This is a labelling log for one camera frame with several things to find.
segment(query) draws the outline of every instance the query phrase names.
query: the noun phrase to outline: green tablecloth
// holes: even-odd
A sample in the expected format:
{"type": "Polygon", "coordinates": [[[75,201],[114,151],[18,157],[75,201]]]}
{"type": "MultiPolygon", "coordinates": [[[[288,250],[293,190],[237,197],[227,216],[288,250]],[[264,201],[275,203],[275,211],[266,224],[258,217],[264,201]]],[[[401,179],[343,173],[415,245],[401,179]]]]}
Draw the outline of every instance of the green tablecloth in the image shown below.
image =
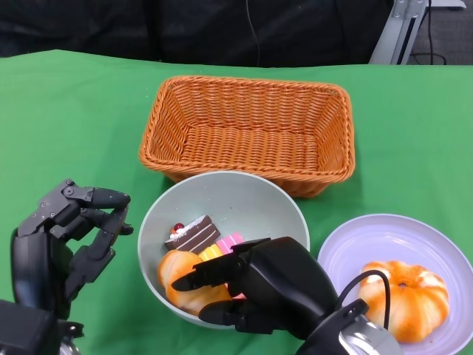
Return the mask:
{"type": "MultiPolygon", "coordinates": [[[[473,67],[345,66],[247,69],[157,64],[66,52],[0,60],[0,298],[12,299],[10,233],[64,178],[132,196],[137,229],[170,183],[137,151],[154,95],[173,75],[323,81],[353,102],[356,171],[320,197],[298,200],[317,255],[328,234],[361,214],[404,214],[434,226],[473,260],[473,67]]],[[[85,238],[90,243],[92,235],[85,238]]],[[[72,305],[83,354],[291,354],[288,334],[238,334],[176,317],[148,290],[137,232],[72,305]]],[[[473,354],[473,345],[462,354],[473,354]]]]}

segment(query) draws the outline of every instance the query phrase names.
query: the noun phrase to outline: orange wicker basket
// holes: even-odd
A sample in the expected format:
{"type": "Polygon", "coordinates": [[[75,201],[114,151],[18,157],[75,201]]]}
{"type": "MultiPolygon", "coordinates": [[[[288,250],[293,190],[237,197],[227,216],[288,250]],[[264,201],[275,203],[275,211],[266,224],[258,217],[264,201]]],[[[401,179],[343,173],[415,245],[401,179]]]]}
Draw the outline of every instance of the orange wicker basket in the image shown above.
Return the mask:
{"type": "Polygon", "coordinates": [[[333,84],[183,76],[157,94],[140,147],[173,181],[238,170],[313,197],[355,168],[350,98],[333,84]]]}

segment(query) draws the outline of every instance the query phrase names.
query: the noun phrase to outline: plate rim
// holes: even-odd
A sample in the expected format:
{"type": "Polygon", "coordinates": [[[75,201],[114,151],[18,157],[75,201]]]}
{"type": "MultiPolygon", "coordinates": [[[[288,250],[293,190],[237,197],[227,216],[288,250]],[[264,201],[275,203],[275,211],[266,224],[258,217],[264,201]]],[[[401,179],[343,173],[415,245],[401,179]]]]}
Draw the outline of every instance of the plate rim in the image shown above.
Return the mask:
{"type": "MultiPolygon", "coordinates": [[[[463,258],[463,260],[465,261],[466,265],[468,265],[470,267],[470,272],[472,274],[472,277],[473,277],[473,266],[472,264],[469,262],[468,258],[465,256],[465,254],[460,250],[460,248],[458,248],[458,246],[453,243],[450,238],[448,238],[444,233],[442,233],[441,231],[435,229],[434,227],[432,226],[429,226],[428,224],[424,223],[424,222],[421,222],[419,220],[416,220],[415,218],[411,218],[411,217],[407,217],[407,216],[403,216],[401,214],[390,214],[390,213],[375,213],[375,214],[363,214],[362,216],[358,216],[358,217],[355,217],[355,218],[352,218],[351,220],[348,220],[344,223],[342,223],[340,226],[338,226],[336,229],[334,229],[332,231],[332,233],[329,234],[329,236],[325,239],[324,243],[322,244],[322,247],[320,248],[320,251],[317,255],[317,260],[320,259],[320,256],[324,253],[325,249],[327,248],[327,244],[330,240],[330,238],[335,235],[339,229],[342,229],[343,227],[345,227],[347,224],[350,224],[350,223],[353,223],[357,220],[363,220],[363,219],[367,219],[367,218],[370,218],[370,217],[391,217],[391,218],[397,218],[397,219],[404,219],[404,220],[409,220],[411,222],[414,222],[414,223],[418,223],[418,224],[421,224],[422,226],[424,227],[427,227],[428,229],[431,229],[433,230],[434,232],[438,233],[441,237],[443,237],[447,242],[449,242],[455,249],[456,251],[458,252],[458,254],[463,258]]],[[[461,351],[462,349],[464,349],[470,342],[471,340],[473,339],[473,331],[470,333],[470,335],[468,336],[468,338],[459,346],[457,347],[454,352],[452,353],[449,353],[448,355],[454,355],[454,354],[457,354],[459,351],[461,351]]]]}

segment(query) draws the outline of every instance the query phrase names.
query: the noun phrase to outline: cable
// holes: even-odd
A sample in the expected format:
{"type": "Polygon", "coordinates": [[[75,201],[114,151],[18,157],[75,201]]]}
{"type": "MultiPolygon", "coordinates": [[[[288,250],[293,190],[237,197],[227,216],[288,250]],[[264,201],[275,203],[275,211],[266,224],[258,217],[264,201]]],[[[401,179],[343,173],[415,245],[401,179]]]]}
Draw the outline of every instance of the cable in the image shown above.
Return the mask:
{"type": "Polygon", "coordinates": [[[379,270],[365,271],[364,273],[359,274],[357,277],[355,277],[353,281],[349,283],[347,287],[345,287],[345,289],[341,292],[340,296],[338,297],[335,310],[337,311],[341,308],[341,304],[343,303],[345,297],[349,294],[353,287],[355,287],[356,285],[358,285],[359,282],[371,275],[379,276],[381,279],[383,279],[384,282],[384,291],[386,293],[386,307],[384,309],[384,328],[387,329],[389,326],[389,313],[391,311],[391,290],[389,287],[389,280],[387,279],[387,276],[379,270]]]}
{"type": "MultiPolygon", "coordinates": [[[[422,64],[418,59],[417,59],[417,56],[418,55],[430,55],[430,53],[411,53],[411,56],[414,57],[414,60],[417,64],[422,64]]],[[[437,54],[437,53],[433,53],[433,56],[434,57],[438,57],[438,58],[442,58],[443,60],[443,65],[446,65],[446,58],[441,55],[441,54],[437,54]]]]}
{"type": "Polygon", "coordinates": [[[429,55],[430,65],[434,64],[434,57],[441,58],[443,60],[443,65],[446,65],[446,57],[441,54],[434,53],[434,45],[432,42],[432,17],[431,17],[432,16],[432,0],[429,0],[429,4],[427,5],[426,12],[422,16],[421,24],[419,25],[419,28],[422,26],[423,20],[425,20],[427,16],[429,16],[427,32],[429,36],[430,53],[411,53],[410,55],[414,57],[415,62],[419,65],[422,65],[422,63],[418,60],[417,58],[418,55],[429,55]]]}
{"type": "Polygon", "coordinates": [[[430,65],[434,65],[434,45],[432,43],[431,34],[431,22],[432,22],[432,0],[429,0],[429,17],[427,19],[427,32],[429,34],[429,46],[430,46],[430,65]]]}
{"type": "Polygon", "coordinates": [[[258,37],[256,36],[256,32],[254,32],[253,23],[251,22],[250,17],[250,8],[248,6],[248,0],[245,0],[246,3],[246,15],[248,16],[248,22],[250,23],[251,32],[253,33],[254,41],[256,42],[256,48],[258,49],[258,59],[256,60],[256,67],[259,67],[259,56],[260,56],[260,48],[259,48],[259,41],[258,37]]]}
{"type": "Polygon", "coordinates": [[[422,19],[421,19],[421,24],[419,24],[419,27],[422,26],[423,20],[426,19],[426,16],[427,16],[427,14],[429,13],[429,11],[430,11],[430,8],[427,8],[427,9],[426,9],[426,12],[423,13],[423,16],[422,16],[422,19]]]}

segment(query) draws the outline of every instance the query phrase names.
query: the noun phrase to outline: croissant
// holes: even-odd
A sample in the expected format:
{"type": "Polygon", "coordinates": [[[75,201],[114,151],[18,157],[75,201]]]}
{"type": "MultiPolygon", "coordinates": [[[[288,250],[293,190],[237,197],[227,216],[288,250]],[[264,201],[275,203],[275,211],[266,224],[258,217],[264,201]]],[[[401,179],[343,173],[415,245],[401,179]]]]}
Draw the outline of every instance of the croissant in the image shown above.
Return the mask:
{"type": "MultiPolygon", "coordinates": [[[[445,282],[426,268],[401,261],[374,261],[363,268],[363,272],[368,270],[379,270],[389,279],[389,331],[399,342],[422,342],[449,315],[445,282]]],[[[376,275],[367,277],[361,281],[359,296],[370,307],[367,317],[382,326],[386,306],[383,280],[376,275]]]]}
{"type": "Polygon", "coordinates": [[[199,315],[200,310],[210,303],[231,300],[225,285],[204,286],[186,292],[176,291],[172,288],[171,284],[175,280],[192,272],[193,266],[201,262],[202,259],[190,251],[171,250],[164,256],[157,268],[157,278],[166,290],[169,302],[194,316],[199,315]]]}

